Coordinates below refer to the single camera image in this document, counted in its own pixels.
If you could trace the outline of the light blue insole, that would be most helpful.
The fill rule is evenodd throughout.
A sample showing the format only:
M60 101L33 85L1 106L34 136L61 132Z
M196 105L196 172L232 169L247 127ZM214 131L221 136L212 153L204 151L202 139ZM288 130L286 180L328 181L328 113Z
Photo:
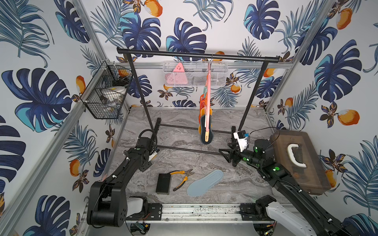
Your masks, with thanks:
M212 187L217 185L224 177L223 171L214 170L205 177L194 181L187 188L187 195L199 197L207 193Z

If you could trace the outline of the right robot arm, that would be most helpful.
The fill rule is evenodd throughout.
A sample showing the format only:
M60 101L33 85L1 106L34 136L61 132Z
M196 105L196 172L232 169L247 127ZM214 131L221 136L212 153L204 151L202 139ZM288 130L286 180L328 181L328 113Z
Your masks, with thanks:
M256 200L253 217L271 219L296 236L358 236L352 223L342 223L320 206L297 183L292 174L274 159L274 149L269 140L257 139L252 150L240 147L220 149L219 153L234 167L243 161L255 168L271 187L285 196L299 211L300 217L286 210L273 197Z

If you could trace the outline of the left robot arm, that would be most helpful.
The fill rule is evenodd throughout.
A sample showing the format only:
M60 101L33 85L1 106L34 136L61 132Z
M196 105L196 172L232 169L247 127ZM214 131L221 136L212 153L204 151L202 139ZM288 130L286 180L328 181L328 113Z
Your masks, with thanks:
M124 151L125 159L104 181L90 188L87 223L96 227L121 227L127 219L126 187L137 170L152 166L157 149L157 135L151 129L142 131L135 147Z

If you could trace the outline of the pink clip hanger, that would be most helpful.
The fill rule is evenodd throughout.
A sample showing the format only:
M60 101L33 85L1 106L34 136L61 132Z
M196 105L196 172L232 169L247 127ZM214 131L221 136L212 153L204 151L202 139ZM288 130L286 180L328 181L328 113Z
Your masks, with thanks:
M208 74L207 74L207 93L206 93L206 115L205 115L205 141L209 141L210 136L210 116L211 116L211 62L208 62Z

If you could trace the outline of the small black box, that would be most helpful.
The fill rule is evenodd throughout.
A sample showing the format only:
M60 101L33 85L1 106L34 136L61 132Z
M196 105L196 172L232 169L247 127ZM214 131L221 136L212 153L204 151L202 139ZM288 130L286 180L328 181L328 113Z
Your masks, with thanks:
M159 174L157 179L156 193L168 195L170 192L171 174Z

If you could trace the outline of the dark navy insole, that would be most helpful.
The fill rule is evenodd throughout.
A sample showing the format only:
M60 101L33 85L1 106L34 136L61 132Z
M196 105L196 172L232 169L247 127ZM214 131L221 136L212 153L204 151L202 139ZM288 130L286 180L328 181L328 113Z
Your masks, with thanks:
M208 136L206 135L206 130L207 130L207 118L206 118L206 115L204 115L200 119L200 126L199 126L200 141L204 145L210 144L214 138L214 134L212 131L212 118L209 118Z

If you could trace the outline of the orange insole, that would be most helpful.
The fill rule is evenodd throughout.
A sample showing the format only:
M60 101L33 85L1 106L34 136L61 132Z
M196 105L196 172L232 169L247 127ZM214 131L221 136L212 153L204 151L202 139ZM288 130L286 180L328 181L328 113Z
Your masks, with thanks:
M199 117L198 117L198 120L199 120L199 128L198 128L198 132L199 134L201 134L201 118L206 115L206 111L207 111L207 108L206 107L203 107L201 110L200 110L200 114L199 114Z

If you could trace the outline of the brown plastic toolbox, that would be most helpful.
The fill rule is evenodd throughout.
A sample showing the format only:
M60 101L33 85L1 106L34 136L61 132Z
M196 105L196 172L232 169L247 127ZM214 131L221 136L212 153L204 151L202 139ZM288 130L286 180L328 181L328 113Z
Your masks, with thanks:
M281 129L270 136L270 141L274 142L276 162L288 169L306 192L320 196L331 189L308 133Z

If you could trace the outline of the red patterned insole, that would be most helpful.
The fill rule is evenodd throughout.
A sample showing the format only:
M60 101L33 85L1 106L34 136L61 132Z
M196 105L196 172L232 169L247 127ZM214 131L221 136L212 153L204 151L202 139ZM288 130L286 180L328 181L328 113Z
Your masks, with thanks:
M202 94L200 97L200 109L202 110L206 106L207 106L207 98L205 94Z

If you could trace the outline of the white bowl in basket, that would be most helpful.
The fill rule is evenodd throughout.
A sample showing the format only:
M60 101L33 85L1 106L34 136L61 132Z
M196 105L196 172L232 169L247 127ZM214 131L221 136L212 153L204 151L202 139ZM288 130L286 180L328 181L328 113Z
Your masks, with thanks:
M122 86L109 87L101 90L100 100L103 103L122 101L126 88Z

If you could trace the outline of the pink triangle item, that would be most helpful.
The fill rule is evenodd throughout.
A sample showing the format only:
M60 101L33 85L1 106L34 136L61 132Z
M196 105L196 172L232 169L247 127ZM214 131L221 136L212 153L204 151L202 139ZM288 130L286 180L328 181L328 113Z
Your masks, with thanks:
M166 64L164 68L165 81L169 86L182 86L188 84L188 78L183 63Z

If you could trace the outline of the yellow handled pliers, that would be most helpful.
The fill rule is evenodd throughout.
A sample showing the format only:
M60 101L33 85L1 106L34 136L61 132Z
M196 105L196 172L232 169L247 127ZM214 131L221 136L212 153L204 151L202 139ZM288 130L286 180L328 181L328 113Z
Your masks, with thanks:
M171 176L172 175L183 175L184 176L182 181L180 182L180 184L173 189L173 191L175 192L175 191L179 190L186 183L189 176L193 175L194 172L193 172L193 169L189 169L189 170L186 170L186 171L176 170L176 171L169 172L168 174L171 175Z

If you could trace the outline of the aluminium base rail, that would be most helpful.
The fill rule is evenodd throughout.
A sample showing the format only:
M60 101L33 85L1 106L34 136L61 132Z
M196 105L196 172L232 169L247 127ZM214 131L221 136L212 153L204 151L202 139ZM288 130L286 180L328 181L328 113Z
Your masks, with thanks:
M89 225L120 227L124 222L158 221L169 223L264 223L278 221L285 223L306 223L305 218L292 205L271 202L262 204L158 204L147 203L141 198L132 198L116 213L107 212L105 203L95 211L86 208L83 220Z

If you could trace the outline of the clear wall shelf basket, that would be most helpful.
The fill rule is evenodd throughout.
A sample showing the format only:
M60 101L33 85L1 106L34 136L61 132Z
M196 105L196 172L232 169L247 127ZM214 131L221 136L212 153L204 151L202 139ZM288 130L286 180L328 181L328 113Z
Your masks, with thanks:
M208 62L165 62L162 71L164 73L166 64L183 63L188 78L188 84L179 87L202 87L207 85ZM211 86L222 87L226 83L228 64L224 62L211 63Z

